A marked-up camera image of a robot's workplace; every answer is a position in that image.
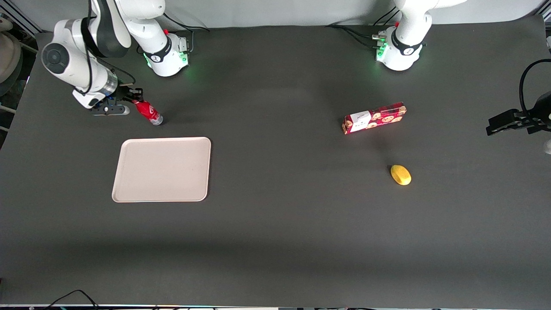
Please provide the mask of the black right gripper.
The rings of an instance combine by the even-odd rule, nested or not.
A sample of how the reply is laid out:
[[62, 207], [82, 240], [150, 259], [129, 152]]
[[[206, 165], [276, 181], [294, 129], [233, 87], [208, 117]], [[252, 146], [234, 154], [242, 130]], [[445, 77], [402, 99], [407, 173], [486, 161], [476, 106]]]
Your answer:
[[143, 101], [143, 88], [131, 88], [126, 85], [119, 84], [115, 90], [115, 102], [131, 102], [138, 104]]

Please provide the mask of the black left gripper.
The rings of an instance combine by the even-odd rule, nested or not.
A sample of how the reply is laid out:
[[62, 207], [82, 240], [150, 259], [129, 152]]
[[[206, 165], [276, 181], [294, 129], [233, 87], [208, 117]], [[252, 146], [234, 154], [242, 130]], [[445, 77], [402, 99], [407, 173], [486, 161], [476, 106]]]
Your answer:
[[527, 109], [525, 105], [524, 95], [519, 93], [521, 112], [512, 108], [498, 114], [488, 120], [489, 125], [486, 127], [487, 136], [495, 135], [502, 131], [526, 129], [528, 134], [539, 131], [551, 131], [550, 114], [551, 114], [551, 93], [546, 92], [541, 95], [533, 108]]

